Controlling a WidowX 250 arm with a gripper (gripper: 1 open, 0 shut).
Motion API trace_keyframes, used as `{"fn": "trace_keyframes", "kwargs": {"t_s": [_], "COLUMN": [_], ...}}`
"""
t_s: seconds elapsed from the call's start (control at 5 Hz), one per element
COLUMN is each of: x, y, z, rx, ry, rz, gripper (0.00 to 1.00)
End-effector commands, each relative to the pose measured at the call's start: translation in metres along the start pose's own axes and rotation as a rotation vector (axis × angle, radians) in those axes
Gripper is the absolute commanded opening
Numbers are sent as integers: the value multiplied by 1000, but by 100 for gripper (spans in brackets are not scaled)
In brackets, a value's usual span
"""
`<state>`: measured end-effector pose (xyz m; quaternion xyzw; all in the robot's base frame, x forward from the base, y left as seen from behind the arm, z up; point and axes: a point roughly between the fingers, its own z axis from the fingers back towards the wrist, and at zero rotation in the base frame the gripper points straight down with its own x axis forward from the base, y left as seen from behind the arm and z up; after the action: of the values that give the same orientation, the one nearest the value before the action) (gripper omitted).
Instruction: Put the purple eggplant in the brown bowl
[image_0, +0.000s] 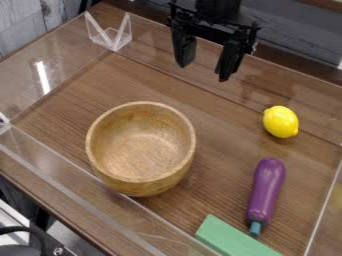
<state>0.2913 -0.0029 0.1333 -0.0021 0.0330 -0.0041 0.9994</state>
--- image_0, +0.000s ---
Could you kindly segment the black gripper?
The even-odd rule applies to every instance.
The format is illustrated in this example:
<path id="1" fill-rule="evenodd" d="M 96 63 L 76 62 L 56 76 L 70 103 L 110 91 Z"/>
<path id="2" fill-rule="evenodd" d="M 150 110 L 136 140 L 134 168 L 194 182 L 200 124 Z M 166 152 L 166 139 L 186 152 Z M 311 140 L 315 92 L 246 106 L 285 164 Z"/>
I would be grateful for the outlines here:
<path id="1" fill-rule="evenodd" d="M 242 0 L 170 0 L 168 26 L 174 55 L 184 68 L 196 56 L 196 37 L 223 44 L 215 73 L 225 82 L 237 72 L 245 53 L 257 48 L 261 26 L 241 13 Z"/>

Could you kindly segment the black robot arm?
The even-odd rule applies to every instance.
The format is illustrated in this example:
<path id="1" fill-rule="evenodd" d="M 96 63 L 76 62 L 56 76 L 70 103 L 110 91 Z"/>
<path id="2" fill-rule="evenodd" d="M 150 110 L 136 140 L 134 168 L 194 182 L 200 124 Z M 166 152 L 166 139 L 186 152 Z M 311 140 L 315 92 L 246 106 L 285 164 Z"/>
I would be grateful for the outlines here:
<path id="1" fill-rule="evenodd" d="M 241 20 L 242 0 L 195 0 L 188 8 L 168 2 L 170 16 L 167 26 L 171 29 L 174 57 L 184 68 L 196 57 L 196 38 L 223 46 L 215 66 L 219 81 L 225 82 L 238 71 L 245 55 L 257 50 L 257 35 L 262 29 L 257 21 Z"/>

